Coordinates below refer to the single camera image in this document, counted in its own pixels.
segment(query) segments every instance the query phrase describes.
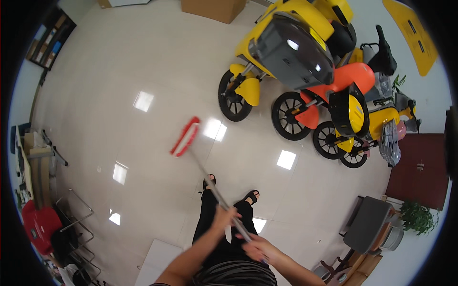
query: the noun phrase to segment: black seat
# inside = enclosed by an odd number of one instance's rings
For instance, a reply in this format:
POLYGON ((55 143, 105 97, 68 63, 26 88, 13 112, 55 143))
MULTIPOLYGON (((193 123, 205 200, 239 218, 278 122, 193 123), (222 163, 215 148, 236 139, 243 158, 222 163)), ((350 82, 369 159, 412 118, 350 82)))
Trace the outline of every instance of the black seat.
POLYGON ((337 21, 332 21, 331 25, 334 28, 334 33, 326 41, 326 45, 333 57, 343 58, 356 46, 356 32, 352 24, 343 26, 337 21))
POLYGON ((396 71, 398 64, 393 58, 393 55, 391 55, 390 45, 388 45, 385 40, 382 27, 377 25, 376 29, 379 37, 378 52, 369 61, 368 65, 374 72, 381 72, 387 76, 392 76, 396 71))

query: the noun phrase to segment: yellow fender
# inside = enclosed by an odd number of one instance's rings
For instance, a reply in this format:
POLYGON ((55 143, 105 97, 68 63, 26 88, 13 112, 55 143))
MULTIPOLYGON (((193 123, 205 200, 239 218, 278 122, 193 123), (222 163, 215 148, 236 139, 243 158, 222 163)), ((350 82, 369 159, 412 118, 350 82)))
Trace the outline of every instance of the yellow fender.
MULTIPOLYGON (((340 137, 340 136, 341 136, 340 133, 336 129, 336 137, 340 137)), ((353 143, 354 143, 354 138, 351 137, 344 142, 338 143, 337 147, 339 147, 340 149, 344 151, 351 152, 351 149, 353 149, 353 143)))
MULTIPOLYGON (((245 66, 241 64, 232 64, 230 65, 229 70, 234 74, 234 77, 236 77, 239 73, 245 70, 245 66)), ((258 106, 260 92, 261 87, 259 84, 259 79, 256 78, 252 71, 249 71, 246 74, 246 79, 240 84, 238 88, 235 89, 235 93, 241 95, 251 106, 258 106)))

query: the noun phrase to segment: wooden door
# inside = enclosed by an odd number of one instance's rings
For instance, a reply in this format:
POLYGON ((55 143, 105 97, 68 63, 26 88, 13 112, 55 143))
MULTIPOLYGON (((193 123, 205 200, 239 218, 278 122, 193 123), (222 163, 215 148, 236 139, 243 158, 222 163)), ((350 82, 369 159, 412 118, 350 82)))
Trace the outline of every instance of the wooden door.
POLYGON ((407 134, 399 148, 401 160, 391 169, 386 195, 442 210, 448 186, 444 134, 407 134))

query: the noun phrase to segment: yellow scooter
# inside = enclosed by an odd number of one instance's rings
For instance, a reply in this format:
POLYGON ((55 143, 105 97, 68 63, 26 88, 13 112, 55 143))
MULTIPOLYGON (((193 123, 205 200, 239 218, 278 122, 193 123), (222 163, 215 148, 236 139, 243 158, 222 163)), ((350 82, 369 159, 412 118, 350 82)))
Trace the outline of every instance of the yellow scooter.
POLYGON ((295 90, 331 84, 334 58, 356 44, 352 17, 346 0, 278 0, 270 5, 235 49, 235 56, 248 64, 231 65, 221 79, 218 101, 223 114, 231 121, 246 118, 259 104, 265 76, 295 90))

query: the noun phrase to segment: gray rack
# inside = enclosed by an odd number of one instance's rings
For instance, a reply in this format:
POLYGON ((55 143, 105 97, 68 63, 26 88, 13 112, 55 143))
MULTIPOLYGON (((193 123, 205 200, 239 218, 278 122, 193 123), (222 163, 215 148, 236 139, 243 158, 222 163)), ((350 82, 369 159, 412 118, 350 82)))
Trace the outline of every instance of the gray rack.
POLYGON ((394 119, 383 125, 379 149, 380 155, 388 164, 394 167, 399 163, 401 150, 398 146, 398 130, 394 119))

